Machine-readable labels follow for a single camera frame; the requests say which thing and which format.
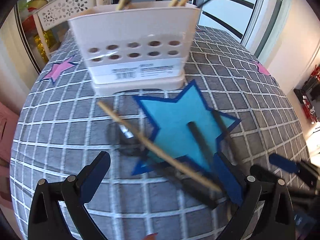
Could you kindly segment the black handled metal spoon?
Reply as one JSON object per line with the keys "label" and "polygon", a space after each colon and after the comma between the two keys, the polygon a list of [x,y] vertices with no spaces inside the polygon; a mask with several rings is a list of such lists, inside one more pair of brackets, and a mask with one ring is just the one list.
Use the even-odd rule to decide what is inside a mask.
{"label": "black handled metal spoon", "polygon": [[125,127],[112,122],[107,127],[107,139],[121,155],[126,157],[135,157],[141,160],[146,167],[157,175],[166,178],[176,188],[196,199],[198,202],[208,206],[210,209],[215,209],[218,206],[217,200],[209,196],[209,190],[196,182],[193,178],[186,176],[177,168],[169,164],[160,164],[151,154],[144,153],[145,147],[132,135]]}

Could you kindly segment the grey checkered tablecloth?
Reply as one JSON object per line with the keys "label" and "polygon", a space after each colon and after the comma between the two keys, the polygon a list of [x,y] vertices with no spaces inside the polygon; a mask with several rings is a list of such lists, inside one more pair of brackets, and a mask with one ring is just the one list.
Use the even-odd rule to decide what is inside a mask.
{"label": "grey checkered tablecloth", "polygon": [[[71,59],[56,81],[45,79],[51,64]],[[228,33],[198,27],[185,65],[210,107],[241,120],[232,130],[245,168],[259,164],[305,188],[296,176],[268,162],[271,153],[308,160],[300,122],[276,80],[257,70],[254,56]],[[101,151],[111,156],[87,210],[108,239],[215,239],[228,222],[226,199],[211,210],[154,173],[133,176],[136,159],[121,155],[108,135],[109,117],[99,108],[90,75],[72,34],[34,83],[20,113],[11,150],[10,189],[24,239],[38,181],[62,181]]]}

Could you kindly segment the pink plastic box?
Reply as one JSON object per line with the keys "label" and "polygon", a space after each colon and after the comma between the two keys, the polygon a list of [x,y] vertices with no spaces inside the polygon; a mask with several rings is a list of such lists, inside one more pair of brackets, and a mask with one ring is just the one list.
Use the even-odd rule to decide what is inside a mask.
{"label": "pink plastic box", "polygon": [[8,107],[3,105],[3,103],[1,103],[0,119],[1,159],[3,159],[6,162],[9,162],[11,157],[11,147],[19,116],[10,109],[8,109]]}

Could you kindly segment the pink star patch right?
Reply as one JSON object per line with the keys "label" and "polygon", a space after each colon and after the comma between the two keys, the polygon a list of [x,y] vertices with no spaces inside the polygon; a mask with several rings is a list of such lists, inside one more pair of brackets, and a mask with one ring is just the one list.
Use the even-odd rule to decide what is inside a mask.
{"label": "pink star patch right", "polygon": [[257,70],[259,73],[270,76],[271,74],[269,71],[259,62],[259,61],[253,61],[253,63],[256,65]]}

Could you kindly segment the pink star patch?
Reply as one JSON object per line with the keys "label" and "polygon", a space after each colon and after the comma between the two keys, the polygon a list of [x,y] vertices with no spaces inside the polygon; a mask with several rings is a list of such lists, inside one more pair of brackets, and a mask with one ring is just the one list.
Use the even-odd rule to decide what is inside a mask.
{"label": "pink star patch", "polygon": [[269,71],[259,62],[259,61],[253,61],[253,63],[256,65],[257,70],[259,73],[270,76],[271,74]]}
{"label": "pink star patch", "polygon": [[76,63],[73,62],[74,58],[73,55],[61,63],[54,63],[50,71],[41,80],[51,80],[52,83],[55,83],[64,71],[76,66]]}

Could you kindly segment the blue star patch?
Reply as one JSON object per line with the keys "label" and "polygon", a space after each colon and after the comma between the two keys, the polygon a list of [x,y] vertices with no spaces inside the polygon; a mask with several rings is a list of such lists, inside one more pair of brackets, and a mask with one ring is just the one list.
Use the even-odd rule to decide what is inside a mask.
{"label": "blue star patch", "polygon": [[150,141],[172,158],[187,162],[209,178],[218,179],[214,169],[210,172],[187,126],[190,121],[196,122],[212,151],[215,150],[215,138],[219,132],[210,113],[213,108],[209,107],[195,80],[175,98],[134,96],[134,100],[153,127]]}

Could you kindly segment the pink star patch left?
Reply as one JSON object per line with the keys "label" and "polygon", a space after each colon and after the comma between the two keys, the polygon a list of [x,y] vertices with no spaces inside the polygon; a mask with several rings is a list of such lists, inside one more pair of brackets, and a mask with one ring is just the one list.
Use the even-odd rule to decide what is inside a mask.
{"label": "pink star patch left", "polygon": [[54,63],[50,71],[41,80],[51,80],[52,83],[55,83],[64,71],[76,66],[76,63],[73,62],[74,58],[73,55],[61,63]]}

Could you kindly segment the white perforated utensil holder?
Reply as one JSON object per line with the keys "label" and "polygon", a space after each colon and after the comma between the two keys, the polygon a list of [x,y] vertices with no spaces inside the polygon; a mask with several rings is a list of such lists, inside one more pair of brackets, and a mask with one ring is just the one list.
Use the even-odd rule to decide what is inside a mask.
{"label": "white perforated utensil holder", "polygon": [[88,9],[68,21],[97,95],[179,89],[199,9],[166,1]]}

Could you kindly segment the beige floral cutout shelf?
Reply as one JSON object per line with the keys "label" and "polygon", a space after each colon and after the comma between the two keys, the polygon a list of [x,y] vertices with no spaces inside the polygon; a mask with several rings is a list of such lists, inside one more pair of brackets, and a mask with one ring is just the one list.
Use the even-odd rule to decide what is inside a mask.
{"label": "beige floral cutout shelf", "polygon": [[53,0],[33,13],[37,33],[46,56],[50,59],[56,48],[50,49],[44,32],[60,25],[78,14],[99,5],[111,4],[112,0]]}

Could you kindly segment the black utensil in holder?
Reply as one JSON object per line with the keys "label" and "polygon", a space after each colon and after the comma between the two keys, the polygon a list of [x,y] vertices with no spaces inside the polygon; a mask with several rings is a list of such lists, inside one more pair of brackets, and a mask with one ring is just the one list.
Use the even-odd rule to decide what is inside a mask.
{"label": "black utensil in holder", "polygon": [[210,1],[212,1],[212,0],[204,0],[201,4],[199,4],[199,5],[197,6],[197,8],[202,8],[204,5],[206,5],[206,4],[209,3]]}

